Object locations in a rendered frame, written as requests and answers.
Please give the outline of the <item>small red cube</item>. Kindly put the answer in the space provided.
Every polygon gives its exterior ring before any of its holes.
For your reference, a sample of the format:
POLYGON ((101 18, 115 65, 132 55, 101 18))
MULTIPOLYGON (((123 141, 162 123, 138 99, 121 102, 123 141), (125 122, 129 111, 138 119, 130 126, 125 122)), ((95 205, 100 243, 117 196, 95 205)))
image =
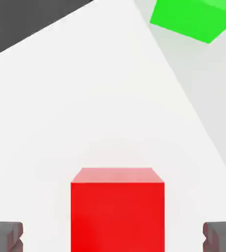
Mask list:
POLYGON ((165 183, 151 168, 83 168, 71 182, 71 252, 165 252, 165 183))

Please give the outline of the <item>small green cube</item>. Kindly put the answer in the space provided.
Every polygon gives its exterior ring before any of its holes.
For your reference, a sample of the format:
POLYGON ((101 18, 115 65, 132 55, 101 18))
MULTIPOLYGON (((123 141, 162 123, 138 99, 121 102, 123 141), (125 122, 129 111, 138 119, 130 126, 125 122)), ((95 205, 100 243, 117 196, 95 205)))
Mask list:
POLYGON ((150 23, 211 43, 226 30, 226 0, 157 0, 150 23))

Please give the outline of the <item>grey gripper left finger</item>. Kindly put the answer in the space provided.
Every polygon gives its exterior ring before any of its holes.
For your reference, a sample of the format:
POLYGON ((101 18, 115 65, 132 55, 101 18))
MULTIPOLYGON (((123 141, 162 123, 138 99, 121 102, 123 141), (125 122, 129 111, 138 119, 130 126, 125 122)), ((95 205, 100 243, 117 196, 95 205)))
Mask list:
POLYGON ((23 252, 23 224, 0 221, 0 252, 23 252))

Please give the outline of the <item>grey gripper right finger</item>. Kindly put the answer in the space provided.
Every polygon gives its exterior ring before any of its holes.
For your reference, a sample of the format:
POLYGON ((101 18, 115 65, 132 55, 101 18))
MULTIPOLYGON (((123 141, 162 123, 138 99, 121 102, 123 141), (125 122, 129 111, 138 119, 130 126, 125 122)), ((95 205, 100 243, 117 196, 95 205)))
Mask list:
POLYGON ((203 252, 226 252, 226 221, 203 224, 203 252))

